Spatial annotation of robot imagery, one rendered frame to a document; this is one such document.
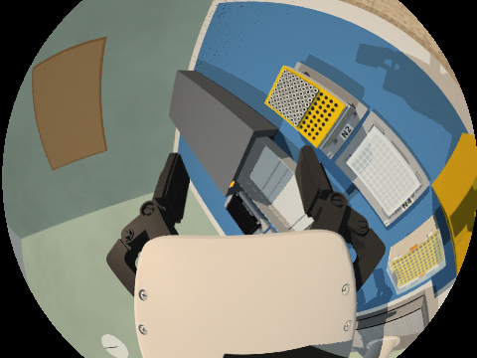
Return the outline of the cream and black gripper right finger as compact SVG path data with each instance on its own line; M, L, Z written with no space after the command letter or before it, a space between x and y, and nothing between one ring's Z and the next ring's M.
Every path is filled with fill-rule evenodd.
M347 205L345 196L333 191L311 145L300 149L295 178L304 213L314 220L310 230L338 233L353 246L357 255L353 267L358 292L385 254L385 244L369 228L367 219Z

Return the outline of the blue bench mat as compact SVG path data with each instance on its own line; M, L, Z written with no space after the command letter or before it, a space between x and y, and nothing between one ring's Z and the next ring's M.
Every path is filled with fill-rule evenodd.
M297 62L343 88L367 109L357 128L332 158L265 104L283 66ZM194 71L244 101L278 131L273 139L294 162L311 145L334 192L364 216L386 252L357 292L357 312L398 299L432 280L434 293L456 278L449 229L432 183L450 159L462 133L457 111L438 85L407 55L374 33L342 18L295 5L240 1L219 3L204 37ZM335 163L373 111L404 143L430 184L387 227L359 189ZM244 235L224 197L180 133L181 155L191 182L226 236ZM387 273L390 250L432 215L444 247L446 267L398 294Z

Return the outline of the yellow tube rack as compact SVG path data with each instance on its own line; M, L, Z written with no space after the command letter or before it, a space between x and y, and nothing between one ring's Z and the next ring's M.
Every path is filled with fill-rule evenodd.
M265 104L316 148L322 149L331 145L355 109L323 85L304 76L283 66Z

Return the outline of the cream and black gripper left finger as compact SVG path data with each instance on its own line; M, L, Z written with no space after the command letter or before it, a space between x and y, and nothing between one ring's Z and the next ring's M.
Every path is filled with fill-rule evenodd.
M170 153L161 173L152 201L142 204L140 215L124 227L121 239L106 257L111 270L133 297L135 261L143 246L158 237L179 235L174 226L184 216L190 177L181 155Z

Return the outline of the yellow open-top bin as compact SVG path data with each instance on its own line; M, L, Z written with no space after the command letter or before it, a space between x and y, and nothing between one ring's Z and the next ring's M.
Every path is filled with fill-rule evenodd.
M462 133L445 167L432 183L452 238L456 277L471 240L477 210L477 146L475 135ZM475 181L474 181L475 180ZM473 183L474 182L474 183ZM473 185L472 185L473 184ZM462 201L463 200L463 201ZM451 221L451 222L450 222ZM452 225L451 225L452 224ZM451 233L452 232L452 233ZM456 244L455 244L456 243Z

